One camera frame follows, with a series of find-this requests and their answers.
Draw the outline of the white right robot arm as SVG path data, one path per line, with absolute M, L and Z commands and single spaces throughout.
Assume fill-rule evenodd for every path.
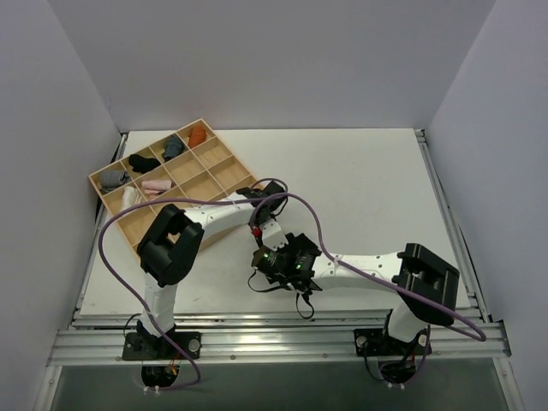
M 402 352 L 428 325 L 449 327 L 456 308 L 460 273 L 420 244 L 380 255 L 326 253 L 301 234 L 287 236 L 278 249 L 262 245 L 251 266 L 275 289 L 294 290 L 307 300 L 328 289 L 367 289 L 398 296 L 390 309 L 380 342 L 385 350 Z

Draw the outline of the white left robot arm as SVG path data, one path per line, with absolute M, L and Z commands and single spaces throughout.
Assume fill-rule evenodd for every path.
M 277 182 L 263 188 L 239 188 L 220 205 L 180 209 L 164 206 L 137 247 L 140 268 L 145 272 L 147 309 L 137 323 L 141 347 L 153 359 L 163 359 L 172 350 L 174 305 L 177 285 L 192 270 L 203 241 L 244 224 L 262 228 L 274 219 L 284 202 L 280 197 L 258 209 L 259 202 L 287 189 Z

